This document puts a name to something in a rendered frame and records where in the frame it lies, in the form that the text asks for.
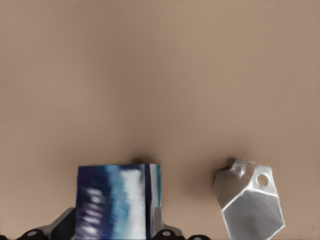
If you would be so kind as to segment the silver frame post foot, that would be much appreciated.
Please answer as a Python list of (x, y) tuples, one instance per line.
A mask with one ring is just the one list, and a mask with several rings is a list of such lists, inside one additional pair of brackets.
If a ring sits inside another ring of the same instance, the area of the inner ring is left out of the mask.
[(216, 172), (213, 191), (231, 240), (271, 240), (286, 226), (269, 166), (235, 159)]

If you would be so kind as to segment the blue and white printed box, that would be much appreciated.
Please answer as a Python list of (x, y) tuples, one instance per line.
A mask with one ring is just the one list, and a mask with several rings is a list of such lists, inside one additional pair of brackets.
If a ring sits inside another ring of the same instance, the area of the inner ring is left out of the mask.
[(158, 164), (79, 166), (74, 240), (150, 240), (161, 205)]

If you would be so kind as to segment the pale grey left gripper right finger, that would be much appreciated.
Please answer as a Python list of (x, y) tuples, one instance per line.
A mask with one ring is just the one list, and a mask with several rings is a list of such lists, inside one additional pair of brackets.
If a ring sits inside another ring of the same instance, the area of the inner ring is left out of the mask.
[(165, 224), (161, 206), (154, 209), (152, 240), (186, 240), (179, 228)]

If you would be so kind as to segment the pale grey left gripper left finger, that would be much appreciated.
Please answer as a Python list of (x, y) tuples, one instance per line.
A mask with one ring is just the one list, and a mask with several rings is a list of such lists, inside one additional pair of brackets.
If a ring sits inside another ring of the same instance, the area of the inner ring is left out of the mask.
[(72, 240), (75, 235), (76, 209), (66, 209), (52, 223), (28, 230), (16, 240)]

